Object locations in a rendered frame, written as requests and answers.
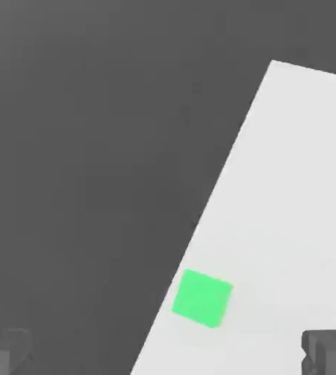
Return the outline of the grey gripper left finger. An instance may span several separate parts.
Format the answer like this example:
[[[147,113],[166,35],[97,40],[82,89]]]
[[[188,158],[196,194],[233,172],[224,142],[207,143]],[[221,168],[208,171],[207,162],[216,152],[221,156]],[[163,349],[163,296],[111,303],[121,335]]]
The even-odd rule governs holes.
[[[26,329],[0,329],[0,375],[29,375],[32,344],[32,335]]]

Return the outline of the small green cube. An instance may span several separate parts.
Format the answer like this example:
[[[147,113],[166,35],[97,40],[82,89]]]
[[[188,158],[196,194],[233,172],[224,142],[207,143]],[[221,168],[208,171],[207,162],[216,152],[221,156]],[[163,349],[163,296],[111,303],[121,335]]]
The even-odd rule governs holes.
[[[233,286],[193,270],[185,270],[172,312],[210,328],[221,325]]]

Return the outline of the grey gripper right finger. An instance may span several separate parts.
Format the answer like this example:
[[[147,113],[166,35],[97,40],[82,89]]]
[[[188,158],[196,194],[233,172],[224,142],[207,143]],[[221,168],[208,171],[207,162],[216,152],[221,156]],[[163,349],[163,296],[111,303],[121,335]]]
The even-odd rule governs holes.
[[[336,375],[336,330],[305,330],[302,349],[302,375]]]

